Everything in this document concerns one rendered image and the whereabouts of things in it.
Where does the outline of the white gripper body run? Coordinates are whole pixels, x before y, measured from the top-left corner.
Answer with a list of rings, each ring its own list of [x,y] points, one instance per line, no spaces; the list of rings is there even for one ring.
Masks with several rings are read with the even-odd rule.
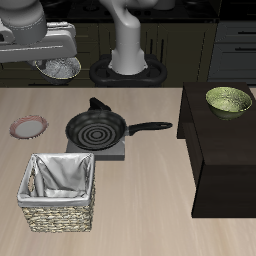
[[[76,29],[68,22],[49,22],[47,34],[32,45],[19,45],[11,30],[0,21],[0,63],[74,57]]]

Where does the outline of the black bowl with grey inside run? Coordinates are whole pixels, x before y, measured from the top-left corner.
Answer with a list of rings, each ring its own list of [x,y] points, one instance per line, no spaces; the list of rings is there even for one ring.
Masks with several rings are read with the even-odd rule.
[[[36,61],[35,66],[40,75],[53,85],[67,84],[81,71],[81,64],[76,57]]]

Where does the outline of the white plate with pink rim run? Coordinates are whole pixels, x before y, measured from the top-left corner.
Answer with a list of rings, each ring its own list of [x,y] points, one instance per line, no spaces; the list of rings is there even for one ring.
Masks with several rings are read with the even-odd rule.
[[[15,120],[9,133],[16,139],[33,139],[40,136],[49,126],[47,120],[39,115],[29,115]]]

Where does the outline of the dark grey stove plate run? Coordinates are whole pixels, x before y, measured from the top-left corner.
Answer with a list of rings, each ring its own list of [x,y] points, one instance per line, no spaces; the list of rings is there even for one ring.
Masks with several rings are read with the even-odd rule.
[[[67,153],[88,153],[88,150],[77,147],[72,141],[68,141]],[[120,141],[113,147],[101,150],[93,151],[96,161],[124,161],[125,160],[125,138],[122,137]]]

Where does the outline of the green speckled bowl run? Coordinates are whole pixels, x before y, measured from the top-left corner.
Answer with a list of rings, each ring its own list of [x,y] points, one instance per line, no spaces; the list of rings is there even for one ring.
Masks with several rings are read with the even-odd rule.
[[[221,120],[239,118],[252,106],[251,97],[233,87],[215,87],[205,98],[211,112]]]

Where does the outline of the black frying pan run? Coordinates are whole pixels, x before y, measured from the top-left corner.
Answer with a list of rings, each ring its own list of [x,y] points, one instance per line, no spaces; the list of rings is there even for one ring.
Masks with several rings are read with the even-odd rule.
[[[67,138],[77,147],[101,151],[116,145],[124,136],[139,131],[169,129],[169,122],[147,122],[128,126],[118,114],[107,110],[90,110],[73,117],[67,124]]]

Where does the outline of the dark kitchen cupboards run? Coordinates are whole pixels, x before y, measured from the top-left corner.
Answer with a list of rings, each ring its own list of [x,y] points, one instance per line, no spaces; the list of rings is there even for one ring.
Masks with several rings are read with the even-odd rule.
[[[115,23],[99,0],[39,0],[46,21],[68,22],[76,29],[76,57],[80,73],[64,87],[96,87],[91,66],[116,47]],[[160,87],[180,87],[186,82],[204,82],[208,70],[217,19],[205,0],[181,0],[181,12],[163,11],[162,0],[146,9],[130,7],[140,22],[140,48],[153,54],[167,69]],[[36,61],[0,63],[0,85],[35,87],[49,85],[35,66]]]

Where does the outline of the wicker basket with white lining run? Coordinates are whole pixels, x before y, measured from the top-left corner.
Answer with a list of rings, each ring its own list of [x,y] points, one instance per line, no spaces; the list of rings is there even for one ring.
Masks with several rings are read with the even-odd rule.
[[[89,232],[95,203],[92,153],[34,153],[17,193],[32,232]]]

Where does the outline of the grey drawer unit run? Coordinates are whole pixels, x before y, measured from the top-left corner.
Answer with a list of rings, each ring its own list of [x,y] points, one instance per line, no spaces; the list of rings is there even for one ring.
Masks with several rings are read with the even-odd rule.
[[[256,21],[218,23],[208,81],[256,86]]]

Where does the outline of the dark wooden cabinet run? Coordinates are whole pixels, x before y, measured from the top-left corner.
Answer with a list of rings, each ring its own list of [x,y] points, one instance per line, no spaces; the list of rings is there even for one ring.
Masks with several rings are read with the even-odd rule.
[[[209,109],[215,87],[249,93],[244,82],[183,84],[177,137],[187,144],[196,193],[194,218],[256,218],[256,99],[239,118],[223,121]]]

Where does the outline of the flat black base plate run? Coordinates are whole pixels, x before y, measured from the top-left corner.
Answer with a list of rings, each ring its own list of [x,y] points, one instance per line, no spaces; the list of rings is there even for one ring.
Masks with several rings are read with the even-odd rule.
[[[99,88],[157,88],[167,78],[166,67],[153,54],[146,54],[147,69],[136,75],[121,75],[108,67],[112,57],[103,54],[89,71],[90,79]]]

